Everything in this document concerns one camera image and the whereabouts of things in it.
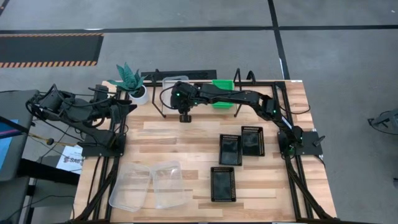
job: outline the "paper sign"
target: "paper sign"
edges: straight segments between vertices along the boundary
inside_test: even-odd
[[[80,146],[65,146],[63,155],[58,161],[57,168],[66,171],[81,173],[83,167],[83,157],[81,156],[82,148]]]

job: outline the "gray floor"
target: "gray floor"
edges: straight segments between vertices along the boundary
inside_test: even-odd
[[[275,6],[280,26],[398,24],[395,0],[275,0]],[[267,1],[10,0],[0,17],[0,30],[242,25],[271,25]],[[326,171],[343,220],[398,220],[392,184],[398,177],[398,139],[377,133],[366,121],[398,106],[397,37],[398,30],[282,32],[291,79],[304,81],[315,126],[326,135]],[[106,34],[97,66],[0,69],[0,91],[45,91],[56,83],[88,93],[88,86],[117,78],[115,65],[124,62],[143,72],[217,69],[219,78],[229,78],[240,67],[243,73],[253,70],[257,79],[282,78],[272,31]],[[60,137],[44,124],[32,132]],[[35,142],[28,145],[29,159],[46,152]],[[43,218],[45,211],[58,213]],[[68,205],[43,208],[34,223],[69,215]]]

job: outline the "transparent plastic tray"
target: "transparent plastic tray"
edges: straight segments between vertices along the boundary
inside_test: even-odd
[[[155,208],[174,207],[187,201],[178,161],[156,164],[150,171],[154,180]]]
[[[145,202],[150,183],[150,169],[139,164],[122,164],[109,204],[130,212],[138,211]]]

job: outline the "black mesh basket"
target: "black mesh basket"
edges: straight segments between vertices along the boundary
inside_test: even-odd
[[[242,165],[242,145],[240,136],[220,134],[220,158],[218,163],[229,166]]]
[[[236,202],[234,167],[211,168],[211,201]]]
[[[265,156],[262,127],[242,126],[242,153],[244,156]]]

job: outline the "green container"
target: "green container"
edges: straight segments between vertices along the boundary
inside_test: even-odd
[[[234,90],[234,82],[232,80],[212,80],[211,82],[220,89]],[[233,105],[233,103],[224,102],[212,104],[215,109],[230,109]]]

